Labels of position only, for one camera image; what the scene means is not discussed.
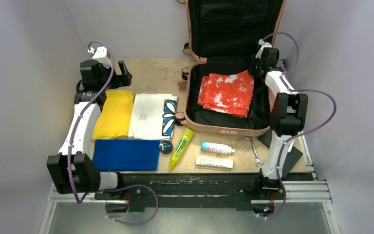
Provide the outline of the red white tie-dye cloth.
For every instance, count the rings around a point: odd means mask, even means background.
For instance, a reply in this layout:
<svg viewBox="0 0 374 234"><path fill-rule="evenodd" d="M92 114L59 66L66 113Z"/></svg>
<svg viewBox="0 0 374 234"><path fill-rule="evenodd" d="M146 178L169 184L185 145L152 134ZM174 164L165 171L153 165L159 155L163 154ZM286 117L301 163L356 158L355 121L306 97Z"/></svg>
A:
<svg viewBox="0 0 374 234"><path fill-rule="evenodd" d="M207 110L246 118L254 83L248 71L232 75L211 73L202 79L197 104Z"/></svg>

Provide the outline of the yellow cloth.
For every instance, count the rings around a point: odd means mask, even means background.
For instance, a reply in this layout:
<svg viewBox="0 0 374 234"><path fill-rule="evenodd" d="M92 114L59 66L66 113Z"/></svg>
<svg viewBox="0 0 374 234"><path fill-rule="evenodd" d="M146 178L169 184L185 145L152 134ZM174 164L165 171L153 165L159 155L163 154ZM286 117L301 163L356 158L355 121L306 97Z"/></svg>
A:
<svg viewBox="0 0 374 234"><path fill-rule="evenodd" d="M107 91L107 99L96 122L92 140L116 139L129 134L134 94L126 90Z"/></svg>

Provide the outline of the white shirt blue flower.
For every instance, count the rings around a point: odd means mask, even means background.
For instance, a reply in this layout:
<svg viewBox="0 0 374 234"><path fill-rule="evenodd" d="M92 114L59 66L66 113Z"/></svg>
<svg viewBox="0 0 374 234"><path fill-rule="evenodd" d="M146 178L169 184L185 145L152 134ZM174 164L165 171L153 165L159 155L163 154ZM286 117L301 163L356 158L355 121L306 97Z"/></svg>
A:
<svg viewBox="0 0 374 234"><path fill-rule="evenodd" d="M171 94L136 94L128 136L134 139L172 139L178 97Z"/></svg>

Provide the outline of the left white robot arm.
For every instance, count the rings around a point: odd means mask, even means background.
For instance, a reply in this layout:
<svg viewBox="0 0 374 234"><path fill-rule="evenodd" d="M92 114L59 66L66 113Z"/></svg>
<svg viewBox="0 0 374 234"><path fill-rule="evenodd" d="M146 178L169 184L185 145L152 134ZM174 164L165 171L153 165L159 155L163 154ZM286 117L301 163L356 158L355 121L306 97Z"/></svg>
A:
<svg viewBox="0 0 374 234"><path fill-rule="evenodd" d="M131 85L132 74L124 61L118 62L121 74L111 67L89 59L80 63L81 80L76 85L74 116L67 137L58 153L48 156L46 166L59 194L84 195L107 191L113 199L126 192L123 177L117 172L101 172L88 156L94 128L107 99L106 90Z"/></svg>

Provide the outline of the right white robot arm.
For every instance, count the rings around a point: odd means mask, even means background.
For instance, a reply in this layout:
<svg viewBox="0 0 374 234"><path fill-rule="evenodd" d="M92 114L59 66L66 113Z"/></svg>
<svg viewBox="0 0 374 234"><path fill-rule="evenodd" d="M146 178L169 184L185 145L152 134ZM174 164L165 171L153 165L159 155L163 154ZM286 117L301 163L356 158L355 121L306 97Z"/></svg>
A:
<svg viewBox="0 0 374 234"><path fill-rule="evenodd" d="M308 97L294 91L284 72L276 67L279 59L277 48L263 46L259 49L256 72L263 79L274 97L269 126L272 132L267 160L262 165L254 185L255 195L269 198L283 189L280 184L283 166L294 136L303 130L306 120Z"/></svg>

